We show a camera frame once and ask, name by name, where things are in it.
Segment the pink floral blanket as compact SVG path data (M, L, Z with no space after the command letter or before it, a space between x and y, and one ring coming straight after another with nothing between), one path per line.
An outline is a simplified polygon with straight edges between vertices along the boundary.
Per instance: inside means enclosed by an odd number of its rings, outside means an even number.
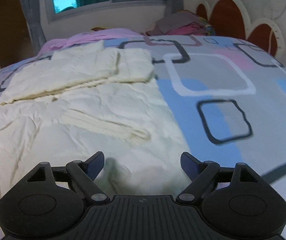
M90 42L97 42L100 40L112 40L118 38L130 38L141 36L140 33L132 31L126 28L112 28L112 29L103 29L99 31L92 31L86 33L79 33L73 35L69 38L58 38L52 39L46 42L38 52L38 56L48 53L54 50L68 48L70 46L85 44Z

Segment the cream white garment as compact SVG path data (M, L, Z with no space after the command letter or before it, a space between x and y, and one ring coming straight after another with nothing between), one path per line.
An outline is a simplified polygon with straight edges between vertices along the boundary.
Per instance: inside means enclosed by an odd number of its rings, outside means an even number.
M151 53L103 42L53 53L15 74L0 97L0 198L38 163L104 153L108 195L171 194L189 180L188 149L159 91Z

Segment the red white headboard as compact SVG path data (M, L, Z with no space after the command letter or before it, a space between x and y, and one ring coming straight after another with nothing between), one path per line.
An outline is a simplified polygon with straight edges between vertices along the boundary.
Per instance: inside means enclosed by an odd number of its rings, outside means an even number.
M241 0L216 0L214 5L202 0L196 15L206 19L218 36L249 41L277 59L285 51L284 38L275 21L266 17L252 21Z

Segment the left grey curtain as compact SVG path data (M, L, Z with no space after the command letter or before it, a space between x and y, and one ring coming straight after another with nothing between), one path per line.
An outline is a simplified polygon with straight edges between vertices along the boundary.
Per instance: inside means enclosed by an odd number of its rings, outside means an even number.
M22 11L26 19L32 46L38 53L46 39L40 22L39 0L20 0Z

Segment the brown wooden door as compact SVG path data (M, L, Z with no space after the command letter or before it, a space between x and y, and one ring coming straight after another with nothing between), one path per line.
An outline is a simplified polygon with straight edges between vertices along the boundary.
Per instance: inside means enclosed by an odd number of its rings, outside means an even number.
M34 56L19 0L0 0L0 67Z

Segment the stack of folded clothes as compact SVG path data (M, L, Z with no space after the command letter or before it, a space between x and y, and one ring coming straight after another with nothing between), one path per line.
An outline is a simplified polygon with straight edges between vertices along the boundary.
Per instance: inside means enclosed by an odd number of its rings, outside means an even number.
M215 36L216 33L213 26L206 19L199 17L188 10L183 10L178 13L165 16L155 22L154 28L147 31L146 35Z

